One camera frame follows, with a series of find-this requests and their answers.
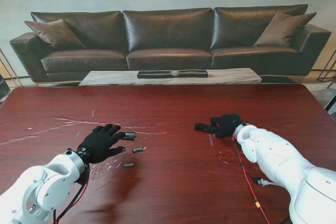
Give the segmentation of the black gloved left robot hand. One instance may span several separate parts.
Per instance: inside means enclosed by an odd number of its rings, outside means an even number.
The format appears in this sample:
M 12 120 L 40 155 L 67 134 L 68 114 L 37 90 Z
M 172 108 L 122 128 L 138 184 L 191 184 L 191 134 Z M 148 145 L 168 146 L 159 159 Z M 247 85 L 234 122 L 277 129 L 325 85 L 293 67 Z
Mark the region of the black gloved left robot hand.
M 123 146 L 114 147 L 119 140 L 125 137 L 125 133 L 119 132 L 121 126 L 106 124 L 97 126 L 78 146 L 76 154 L 81 157 L 84 163 L 97 164 L 107 158 L 126 151 Z

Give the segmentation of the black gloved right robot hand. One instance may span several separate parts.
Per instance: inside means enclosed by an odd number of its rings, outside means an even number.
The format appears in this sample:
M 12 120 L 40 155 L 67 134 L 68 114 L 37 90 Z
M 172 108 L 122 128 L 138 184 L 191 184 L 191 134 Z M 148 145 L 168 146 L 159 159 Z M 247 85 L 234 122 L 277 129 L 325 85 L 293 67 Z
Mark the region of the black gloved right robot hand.
M 236 128 L 243 123 L 239 115 L 235 113 L 214 116 L 210 122 L 213 127 L 216 127 L 213 134 L 220 138 L 232 136 Z

